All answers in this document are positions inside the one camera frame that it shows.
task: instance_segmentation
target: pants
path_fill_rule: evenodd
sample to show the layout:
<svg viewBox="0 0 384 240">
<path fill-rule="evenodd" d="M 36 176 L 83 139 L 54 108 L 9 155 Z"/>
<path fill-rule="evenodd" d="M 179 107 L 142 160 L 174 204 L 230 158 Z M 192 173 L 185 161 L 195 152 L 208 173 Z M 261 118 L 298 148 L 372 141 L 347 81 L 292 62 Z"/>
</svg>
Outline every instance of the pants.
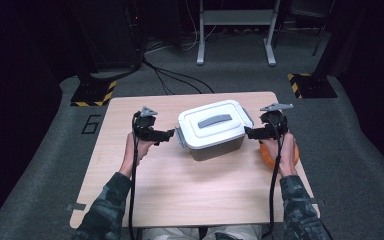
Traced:
<svg viewBox="0 0 384 240">
<path fill-rule="evenodd" d="M 203 240 L 259 240 L 262 225 L 230 225 L 209 227 Z M 198 228 L 149 228 L 142 240 L 199 240 Z"/>
</svg>

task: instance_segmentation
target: yellow and black hazard tape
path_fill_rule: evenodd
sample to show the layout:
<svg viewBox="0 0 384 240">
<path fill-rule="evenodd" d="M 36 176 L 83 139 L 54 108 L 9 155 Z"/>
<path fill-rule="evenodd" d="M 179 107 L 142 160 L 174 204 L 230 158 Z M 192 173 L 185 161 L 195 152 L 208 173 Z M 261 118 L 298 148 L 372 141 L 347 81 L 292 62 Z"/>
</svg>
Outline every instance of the yellow and black hazard tape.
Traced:
<svg viewBox="0 0 384 240">
<path fill-rule="evenodd" d="M 117 84 L 117 82 L 113 81 L 109 85 L 108 91 L 105 94 L 105 96 L 103 97 L 102 101 L 74 101 L 74 102 L 72 101 L 71 106 L 78 106 L 78 107 L 104 106 L 110 101 L 116 84 Z"/>
<path fill-rule="evenodd" d="M 299 90 L 298 84 L 295 81 L 295 78 L 297 76 L 308 77 L 308 76 L 311 76 L 311 74 L 309 74 L 309 73 L 300 73 L 300 74 L 291 74 L 291 73 L 289 73 L 288 74 L 288 79 L 289 79 L 289 82 L 291 83 L 292 91 L 294 92 L 295 97 L 296 98 L 303 98 L 302 95 L 301 95 L 301 92 Z"/>
</svg>

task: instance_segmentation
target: hand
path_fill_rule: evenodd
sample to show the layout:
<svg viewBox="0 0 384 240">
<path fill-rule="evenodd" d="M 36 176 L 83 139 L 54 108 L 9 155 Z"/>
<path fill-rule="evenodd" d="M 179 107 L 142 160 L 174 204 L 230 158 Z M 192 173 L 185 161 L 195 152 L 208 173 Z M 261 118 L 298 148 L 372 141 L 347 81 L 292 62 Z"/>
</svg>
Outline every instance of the hand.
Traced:
<svg viewBox="0 0 384 240">
<path fill-rule="evenodd" d="M 277 140 L 264 139 L 260 140 L 266 145 L 269 150 L 269 154 L 272 159 L 276 159 L 278 154 L 278 144 Z M 280 142 L 283 142 L 282 150 L 280 152 L 280 163 L 279 163 L 279 172 L 282 177 L 289 175 L 297 175 L 295 169 L 294 159 L 295 159 L 295 138 L 292 133 L 287 132 L 281 139 Z"/>
<path fill-rule="evenodd" d="M 157 142 L 139 140 L 137 165 L 139 165 L 140 160 L 142 160 L 142 158 L 145 157 L 146 154 L 148 154 L 149 148 L 156 143 Z M 125 175 L 128 178 L 130 178 L 132 176 L 134 148 L 135 148 L 135 143 L 133 140 L 133 134 L 129 133 L 127 135 L 126 149 L 124 151 L 123 163 L 121 164 L 121 167 L 119 170 L 119 172 L 121 174 Z"/>
</svg>

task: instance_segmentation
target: tripod base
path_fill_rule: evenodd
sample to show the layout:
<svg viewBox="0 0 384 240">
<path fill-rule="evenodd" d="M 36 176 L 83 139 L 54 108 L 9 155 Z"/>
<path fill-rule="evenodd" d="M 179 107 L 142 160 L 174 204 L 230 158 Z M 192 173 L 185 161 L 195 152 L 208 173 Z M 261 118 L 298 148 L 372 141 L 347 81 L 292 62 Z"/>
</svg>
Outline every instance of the tripod base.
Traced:
<svg viewBox="0 0 384 240">
<path fill-rule="evenodd" d="M 338 97 L 327 79 L 316 79 L 308 73 L 288 74 L 288 79 L 296 98 Z"/>
<path fill-rule="evenodd" d="M 71 98 L 70 106 L 89 107 L 106 105 L 114 91 L 116 81 L 80 82 Z"/>
</svg>

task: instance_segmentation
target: forearm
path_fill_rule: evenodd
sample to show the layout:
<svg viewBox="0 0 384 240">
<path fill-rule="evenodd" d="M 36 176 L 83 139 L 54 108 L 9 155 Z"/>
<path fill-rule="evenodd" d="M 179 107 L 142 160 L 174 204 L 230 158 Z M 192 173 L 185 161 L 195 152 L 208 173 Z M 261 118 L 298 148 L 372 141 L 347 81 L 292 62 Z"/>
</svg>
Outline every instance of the forearm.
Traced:
<svg viewBox="0 0 384 240">
<path fill-rule="evenodd" d="M 115 173 L 84 216 L 73 240 L 119 239 L 129 190 L 130 179 Z"/>
<path fill-rule="evenodd" d="M 298 175 L 280 179 L 284 213 L 284 239 L 329 239 Z"/>
</svg>

